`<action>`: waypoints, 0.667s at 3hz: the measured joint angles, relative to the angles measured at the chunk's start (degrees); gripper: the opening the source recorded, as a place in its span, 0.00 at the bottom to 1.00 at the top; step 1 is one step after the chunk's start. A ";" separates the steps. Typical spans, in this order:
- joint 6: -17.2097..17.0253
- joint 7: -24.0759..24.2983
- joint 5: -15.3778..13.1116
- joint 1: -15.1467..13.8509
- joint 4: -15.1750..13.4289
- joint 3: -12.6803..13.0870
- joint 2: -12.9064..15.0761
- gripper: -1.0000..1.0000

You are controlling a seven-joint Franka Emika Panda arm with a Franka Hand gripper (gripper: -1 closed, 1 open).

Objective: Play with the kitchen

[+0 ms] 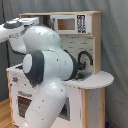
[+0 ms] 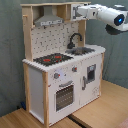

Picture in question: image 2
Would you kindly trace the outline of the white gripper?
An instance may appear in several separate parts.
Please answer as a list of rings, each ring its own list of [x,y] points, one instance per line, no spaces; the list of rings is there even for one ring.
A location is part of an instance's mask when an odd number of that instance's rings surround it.
[[[74,19],[82,18],[82,19],[95,19],[98,6],[97,5],[84,5],[84,6],[76,6],[73,8],[74,10]]]

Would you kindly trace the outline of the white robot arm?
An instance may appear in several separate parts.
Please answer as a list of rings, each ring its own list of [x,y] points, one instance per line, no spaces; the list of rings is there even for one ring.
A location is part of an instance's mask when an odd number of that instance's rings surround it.
[[[83,5],[77,6],[75,10],[77,16],[103,21],[107,30],[128,31],[128,23],[125,22],[128,10],[123,5],[115,5],[113,8],[100,4]]]

